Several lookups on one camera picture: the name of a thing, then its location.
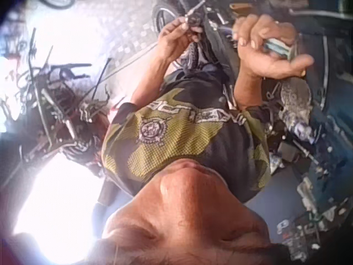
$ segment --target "sunlight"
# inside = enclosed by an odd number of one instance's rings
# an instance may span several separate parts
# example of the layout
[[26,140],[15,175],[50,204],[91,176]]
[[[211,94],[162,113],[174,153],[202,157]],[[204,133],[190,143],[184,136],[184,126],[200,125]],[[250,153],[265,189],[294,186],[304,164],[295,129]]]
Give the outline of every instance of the sunlight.
[[92,210],[103,181],[89,169],[56,155],[38,174],[15,234],[33,235],[57,264],[82,260],[94,242]]

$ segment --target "t-shirt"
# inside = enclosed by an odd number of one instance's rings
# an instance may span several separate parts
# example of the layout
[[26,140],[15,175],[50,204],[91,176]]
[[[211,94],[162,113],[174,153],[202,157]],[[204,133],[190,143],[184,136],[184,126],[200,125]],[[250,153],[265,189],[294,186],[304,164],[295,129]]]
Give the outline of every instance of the t-shirt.
[[232,108],[223,87],[199,72],[165,83],[140,110],[124,103],[103,143],[111,180],[134,196],[165,166],[190,158],[217,171],[241,202],[255,196],[270,179],[263,112]]

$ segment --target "mouth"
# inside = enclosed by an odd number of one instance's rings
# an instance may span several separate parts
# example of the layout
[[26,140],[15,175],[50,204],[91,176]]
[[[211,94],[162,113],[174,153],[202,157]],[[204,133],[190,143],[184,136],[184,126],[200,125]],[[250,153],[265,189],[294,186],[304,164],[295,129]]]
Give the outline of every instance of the mouth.
[[222,176],[217,171],[215,171],[212,168],[205,167],[192,159],[183,158],[183,159],[176,160],[175,162],[167,165],[163,169],[163,171],[166,170],[168,172],[175,172],[183,168],[193,168],[201,172],[202,174],[205,174],[211,177],[216,177],[219,180],[221,180],[221,182],[228,188],[227,182],[222,178]]

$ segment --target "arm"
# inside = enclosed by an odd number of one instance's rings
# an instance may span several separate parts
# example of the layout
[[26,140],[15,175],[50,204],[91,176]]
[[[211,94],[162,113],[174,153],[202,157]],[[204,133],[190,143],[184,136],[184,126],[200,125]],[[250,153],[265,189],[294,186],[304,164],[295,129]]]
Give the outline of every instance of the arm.
[[246,68],[240,66],[239,75],[234,86],[234,99],[240,110],[262,105],[262,80],[261,77],[254,76]]
[[289,23],[278,23],[269,15],[249,15],[237,19],[233,26],[234,39],[238,40],[240,71],[234,86],[234,98],[240,110],[262,105],[261,81],[263,77],[283,79],[302,77],[305,69],[314,63],[313,57],[304,54],[288,62],[276,53],[265,53],[261,48],[265,39],[275,38],[291,46],[296,30]]
[[168,67],[169,63],[159,57],[151,61],[147,72],[131,97],[130,102],[135,104],[137,109],[143,108],[158,98],[159,89]]
[[132,94],[131,103],[141,109],[156,100],[169,65],[179,58],[191,42],[199,41],[197,33],[202,28],[189,29],[185,18],[177,18],[167,24],[158,37],[157,50],[149,68]]

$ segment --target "hand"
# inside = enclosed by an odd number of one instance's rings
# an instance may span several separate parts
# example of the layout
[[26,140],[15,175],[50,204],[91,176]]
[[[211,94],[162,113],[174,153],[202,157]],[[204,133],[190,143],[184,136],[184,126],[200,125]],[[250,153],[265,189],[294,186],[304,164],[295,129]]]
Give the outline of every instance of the hand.
[[288,46],[295,42],[297,32],[290,23],[278,23],[269,15],[248,15],[239,18],[233,26],[233,36],[238,40],[241,59],[240,70],[252,77],[283,79],[290,76],[303,77],[313,57],[304,54],[291,62],[279,58],[275,52],[264,53],[261,46],[266,39],[275,38]]
[[177,18],[162,29],[158,37],[157,56],[171,63],[178,59],[189,47],[190,43],[199,42],[198,33],[202,28],[193,27],[189,29],[185,18]]

